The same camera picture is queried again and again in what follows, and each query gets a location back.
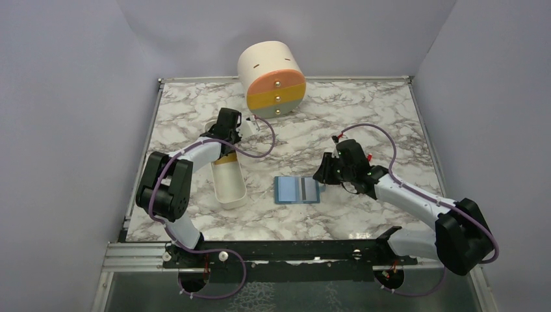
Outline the blue leather card holder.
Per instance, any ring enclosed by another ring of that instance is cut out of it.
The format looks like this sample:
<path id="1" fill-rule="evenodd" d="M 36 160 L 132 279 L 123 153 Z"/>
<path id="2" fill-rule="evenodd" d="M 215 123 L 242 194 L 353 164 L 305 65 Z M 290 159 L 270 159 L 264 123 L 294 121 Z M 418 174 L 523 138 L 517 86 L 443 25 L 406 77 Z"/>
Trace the blue leather card holder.
<path id="1" fill-rule="evenodd" d="M 274 203 L 279 205 L 320 203 L 321 193 L 325 185 L 317 182 L 318 200 L 303 202 L 301 200 L 301 178 L 304 176 L 276 176 L 274 177 Z"/>

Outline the long white card tray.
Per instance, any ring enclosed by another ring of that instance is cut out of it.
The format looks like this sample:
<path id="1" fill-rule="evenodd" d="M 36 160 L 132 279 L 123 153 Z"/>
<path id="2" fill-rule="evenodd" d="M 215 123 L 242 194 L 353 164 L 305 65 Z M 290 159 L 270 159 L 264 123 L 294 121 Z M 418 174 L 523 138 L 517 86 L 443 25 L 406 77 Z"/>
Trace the long white card tray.
<path id="1" fill-rule="evenodd" d="M 212 162 L 211 172 L 215 198 L 222 209 L 236 209 L 246 204 L 247 189 L 239 159 L 218 166 Z"/>

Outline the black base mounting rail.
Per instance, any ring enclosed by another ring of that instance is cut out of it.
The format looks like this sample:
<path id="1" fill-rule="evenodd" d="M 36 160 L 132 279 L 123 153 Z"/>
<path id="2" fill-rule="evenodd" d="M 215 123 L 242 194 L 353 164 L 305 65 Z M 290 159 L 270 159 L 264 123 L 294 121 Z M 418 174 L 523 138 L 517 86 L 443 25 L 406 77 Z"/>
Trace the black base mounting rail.
<path id="1" fill-rule="evenodd" d="M 416 265 L 383 239 L 205 241 L 199 254 L 165 244 L 163 267 L 213 283 L 373 281 L 374 271 Z"/>

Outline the silver magnetic stripe card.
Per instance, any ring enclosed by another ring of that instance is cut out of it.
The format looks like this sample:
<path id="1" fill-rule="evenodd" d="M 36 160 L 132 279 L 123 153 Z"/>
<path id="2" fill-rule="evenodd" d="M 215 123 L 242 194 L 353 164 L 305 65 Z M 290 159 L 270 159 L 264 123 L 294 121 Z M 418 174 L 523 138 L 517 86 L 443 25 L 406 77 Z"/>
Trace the silver magnetic stripe card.
<path id="1" fill-rule="evenodd" d="M 316 202 L 318 200 L 318 185 L 312 177 L 301 178 L 301 200 Z"/>

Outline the round three-drawer mini cabinet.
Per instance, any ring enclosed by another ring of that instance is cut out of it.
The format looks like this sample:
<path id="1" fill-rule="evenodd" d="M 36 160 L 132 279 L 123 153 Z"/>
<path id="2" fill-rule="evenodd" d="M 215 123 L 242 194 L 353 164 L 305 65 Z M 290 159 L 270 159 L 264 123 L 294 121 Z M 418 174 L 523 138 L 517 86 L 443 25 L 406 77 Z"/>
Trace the round three-drawer mini cabinet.
<path id="1" fill-rule="evenodd" d="M 277 118 L 296 109 L 306 93 L 306 78 L 287 44 L 265 41 L 249 46 L 237 63 L 249 110 Z"/>

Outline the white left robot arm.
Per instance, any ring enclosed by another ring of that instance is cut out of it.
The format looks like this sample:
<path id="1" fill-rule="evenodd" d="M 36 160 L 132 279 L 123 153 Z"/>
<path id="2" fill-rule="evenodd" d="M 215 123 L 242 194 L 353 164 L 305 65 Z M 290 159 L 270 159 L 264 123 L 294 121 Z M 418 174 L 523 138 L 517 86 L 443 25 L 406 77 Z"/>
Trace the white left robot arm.
<path id="1" fill-rule="evenodd" d="M 189 267 L 203 261 L 199 245 L 203 235 L 186 209 L 190 201 L 194 172 L 210 166 L 214 197 L 224 209 L 240 207 L 246 201 L 246 186 L 233 144 L 240 142 L 241 113 L 222 108 L 206 132 L 181 151 L 149 155 L 138 184 L 136 205 L 163 224 L 171 240 L 180 244 L 180 259 Z"/>

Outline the gold card in tray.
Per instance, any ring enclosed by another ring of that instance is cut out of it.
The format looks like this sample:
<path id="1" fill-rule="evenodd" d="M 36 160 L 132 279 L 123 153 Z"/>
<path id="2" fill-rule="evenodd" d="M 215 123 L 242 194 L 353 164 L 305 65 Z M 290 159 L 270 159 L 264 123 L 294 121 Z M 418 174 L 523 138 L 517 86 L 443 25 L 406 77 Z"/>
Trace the gold card in tray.
<path id="1" fill-rule="evenodd" d="M 233 163 L 233 162 L 236 162 L 236 161 L 238 161 L 237 153 L 229 153 L 227 155 L 224 155 L 223 157 L 221 157 L 217 161 L 214 161 L 213 164 L 218 166 L 218 165 L 222 165 L 222 164 L 226 164 L 226 163 Z"/>

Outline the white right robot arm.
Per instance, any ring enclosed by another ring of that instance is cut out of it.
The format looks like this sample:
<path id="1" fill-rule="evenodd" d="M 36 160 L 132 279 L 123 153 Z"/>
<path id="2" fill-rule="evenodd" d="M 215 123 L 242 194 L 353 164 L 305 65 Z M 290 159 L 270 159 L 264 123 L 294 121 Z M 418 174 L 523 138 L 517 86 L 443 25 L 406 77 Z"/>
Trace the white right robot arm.
<path id="1" fill-rule="evenodd" d="M 383 235 L 375 247 L 376 259 L 389 265 L 411 256 L 440 261 L 454 274 L 464 276 L 483 263 L 497 247 L 478 204 L 468 198 L 454 201 L 410 185 L 391 169 L 370 164 L 353 139 L 325 152 L 313 179 L 325 185 L 351 184 L 356 193 L 391 204 L 416 217 L 427 231 L 396 228 Z"/>

